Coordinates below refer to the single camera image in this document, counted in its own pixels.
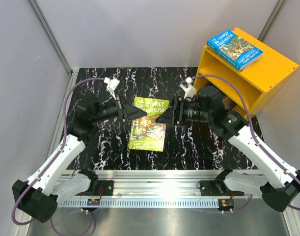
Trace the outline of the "green 65-storey treehouse book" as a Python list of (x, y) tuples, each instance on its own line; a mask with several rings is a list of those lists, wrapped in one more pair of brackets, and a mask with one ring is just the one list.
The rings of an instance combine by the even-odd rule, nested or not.
[(133, 120), (129, 149), (163, 151), (166, 125), (157, 123), (156, 119), (169, 108), (169, 101), (135, 97), (134, 105), (147, 115)]

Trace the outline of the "dark tale of two cities book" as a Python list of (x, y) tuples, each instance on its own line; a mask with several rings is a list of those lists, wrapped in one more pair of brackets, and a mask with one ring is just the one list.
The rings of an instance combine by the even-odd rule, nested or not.
[(233, 110), (236, 107), (236, 103), (228, 96), (223, 96), (222, 101), (226, 110)]

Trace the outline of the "blue back-cover book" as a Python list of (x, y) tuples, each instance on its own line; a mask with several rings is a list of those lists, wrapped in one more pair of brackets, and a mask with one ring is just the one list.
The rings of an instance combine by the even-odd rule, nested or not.
[(237, 70), (242, 70), (242, 67), (240, 64), (238, 64), (236, 61), (234, 61), (232, 58), (228, 57), (226, 54), (224, 54), (222, 51), (219, 51), (217, 48), (213, 49), (211, 48), (215, 53), (217, 53), (219, 56), (221, 56), (224, 60), (226, 60), (228, 63), (230, 63), (232, 66), (234, 66)]

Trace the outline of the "blue 26-storey treehouse book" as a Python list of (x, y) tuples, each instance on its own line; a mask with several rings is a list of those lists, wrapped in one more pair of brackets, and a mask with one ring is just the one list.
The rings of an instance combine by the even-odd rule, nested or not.
[(207, 46), (217, 48), (241, 65), (242, 70), (258, 61), (263, 51), (228, 29), (209, 39)]

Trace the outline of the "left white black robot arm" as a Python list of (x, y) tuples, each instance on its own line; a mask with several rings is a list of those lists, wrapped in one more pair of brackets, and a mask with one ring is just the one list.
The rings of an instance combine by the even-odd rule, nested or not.
[(44, 164), (26, 181), (17, 180), (13, 186), (15, 205), (11, 212), (16, 220), (17, 209), (44, 223), (56, 211), (59, 204), (79, 193), (94, 195), (100, 190), (98, 175), (93, 170), (80, 170), (74, 177), (58, 184), (62, 173), (92, 141), (97, 133), (97, 123), (109, 118), (132, 121), (147, 113), (129, 104), (121, 95), (102, 105), (95, 98), (80, 102), (75, 109), (75, 118), (70, 126), (64, 126), (62, 141)]

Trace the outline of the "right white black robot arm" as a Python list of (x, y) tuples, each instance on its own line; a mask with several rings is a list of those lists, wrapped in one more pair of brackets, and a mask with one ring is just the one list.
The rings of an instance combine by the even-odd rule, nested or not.
[(240, 150), (262, 172), (246, 175), (224, 170), (215, 178), (217, 193), (228, 195), (237, 191), (261, 197), (278, 212), (290, 206), (300, 192), (300, 170), (276, 155), (238, 112), (227, 110), (218, 89), (202, 87), (193, 100), (176, 95), (168, 109), (156, 119), (166, 125), (194, 121), (206, 123), (213, 133)]

